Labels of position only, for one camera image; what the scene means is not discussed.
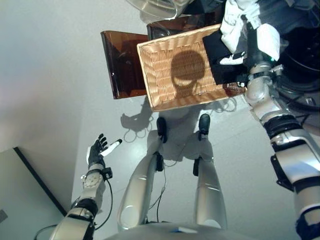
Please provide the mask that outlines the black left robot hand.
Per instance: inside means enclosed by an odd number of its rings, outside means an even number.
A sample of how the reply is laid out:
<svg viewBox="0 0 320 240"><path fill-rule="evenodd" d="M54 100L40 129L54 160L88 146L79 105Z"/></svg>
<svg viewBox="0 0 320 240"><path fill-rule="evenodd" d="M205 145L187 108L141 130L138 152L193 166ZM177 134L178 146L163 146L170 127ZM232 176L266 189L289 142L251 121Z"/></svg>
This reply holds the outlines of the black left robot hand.
<svg viewBox="0 0 320 240"><path fill-rule="evenodd" d="M104 157L112 153L117 147L122 144L123 140L121 138L117 139L110 145L108 145L107 138L101 133L93 145L89 146L86 153L86 162L88 165L88 170L91 169L93 165L101 165L105 167Z"/></svg>

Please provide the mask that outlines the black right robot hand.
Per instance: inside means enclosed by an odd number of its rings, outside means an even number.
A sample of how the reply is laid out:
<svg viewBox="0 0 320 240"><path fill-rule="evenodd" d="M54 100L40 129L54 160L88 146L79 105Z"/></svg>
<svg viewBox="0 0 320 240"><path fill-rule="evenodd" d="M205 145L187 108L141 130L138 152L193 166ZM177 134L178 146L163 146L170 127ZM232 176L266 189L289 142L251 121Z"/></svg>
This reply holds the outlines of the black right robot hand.
<svg viewBox="0 0 320 240"><path fill-rule="evenodd" d="M237 75L245 71L245 67L256 64L276 62L280 58L280 34L268 23L254 29L247 23L247 48L239 53L231 53L222 42L222 35L217 31L202 38L204 49L214 74Z"/></svg>

